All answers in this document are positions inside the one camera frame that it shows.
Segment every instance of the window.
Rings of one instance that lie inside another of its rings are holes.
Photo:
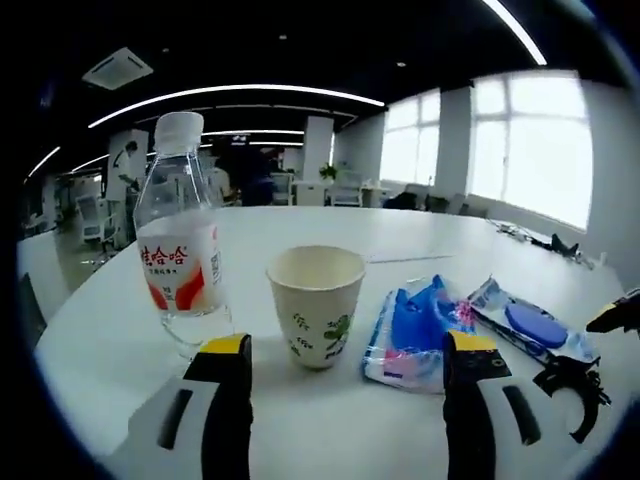
[[[391,105],[386,116],[380,178],[433,185],[440,136],[440,91]]]
[[[586,230],[591,130],[570,72],[526,72],[475,82],[470,193]]]

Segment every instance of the white paper cup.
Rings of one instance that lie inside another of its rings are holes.
[[[310,368],[327,368],[347,342],[365,264],[336,247],[296,247],[267,268],[280,328],[292,357]]]

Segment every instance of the wet wipes package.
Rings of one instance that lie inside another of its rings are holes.
[[[450,329],[475,333],[474,312],[440,275],[386,296],[362,360],[362,374],[397,388],[443,393],[442,347]]]

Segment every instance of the potted plant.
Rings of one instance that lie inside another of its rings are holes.
[[[336,176],[338,175],[338,170],[336,169],[336,167],[334,167],[333,165],[329,165],[328,163],[325,163],[319,170],[320,172],[320,177],[323,180],[329,180],[331,182],[333,182],[336,179]]]

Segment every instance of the ceiling light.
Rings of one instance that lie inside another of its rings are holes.
[[[94,162],[97,162],[98,160],[102,160],[103,158],[107,158],[109,156],[109,154],[107,153],[106,155],[103,155],[101,157],[98,158],[94,158],[93,160],[91,160],[90,162],[87,163],[83,163],[82,165],[80,165],[79,167],[74,168],[73,170],[71,170],[71,173],[77,172],[78,170],[80,170],[83,167],[86,167],[87,165],[91,165]]]
[[[302,130],[221,130],[219,132],[206,132],[205,135],[246,135],[249,133],[279,133],[282,135],[304,135]]]
[[[53,157],[53,156],[58,152],[58,150],[60,150],[60,147],[56,147],[56,148],[54,148],[53,150],[51,150],[51,151],[49,152],[49,154],[48,154],[46,157],[44,157],[42,160],[40,160],[40,163],[38,163],[38,165],[36,165],[36,166],[34,167],[34,169],[33,169],[33,170],[31,170],[31,173],[30,173],[29,175],[27,175],[27,178],[30,178],[30,177],[31,177],[31,175],[33,175],[34,173],[36,173],[36,170],[38,170],[42,165],[44,165],[44,162],[46,162],[46,161],[47,161],[47,160],[49,160],[51,157]]]
[[[302,142],[249,142],[249,145],[280,145],[283,147],[301,147]]]
[[[277,90],[277,91],[285,91],[285,92],[315,93],[318,95],[327,95],[330,97],[345,98],[347,100],[354,100],[357,102],[368,103],[370,105],[375,105],[376,107],[384,107],[384,102],[379,102],[378,100],[373,100],[371,98],[361,97],[358,95],[352,95],[350,93],[336,92],[334,90],[325,90],[324,88],[298,87],[295,85],[270,85],[270,84],[219,85],[216,87],[203,87],[203,88],[194,88],[192,90],[183,90],[181,92],[169,93],[167,95],[160,95],[159,97],[143,100],[142,102],[134,103],[133,105],[124,107],[120,110],[110,113],[105,117],[102,117],[99,120],[96,120],[95,122],[91,123],[88,126],[88,128],[97,127],[98,125],[106,122],[107,120],[111,120],[112,118],[117,117],[118,115],[122,115],[123,113],[130,112],[131,110],[135,110],[136,108],[144,107],[145,105],[151,105],[152,103],[162,102],[164,100],[170,100],[172,98],[177,98],[177,97],[185,97],[188,95],[197,95],[200,93],[228,92],[228,91],[234,91],[234,90]]]
[[[491,10],[498,15],[511,31],[518,37],[538,65],[546,65],[547,60],[544,58],[538,46],[533,42],[529,34],[522,28],[522,25],[514,18],[511,13],[498,0],[482,0]]]

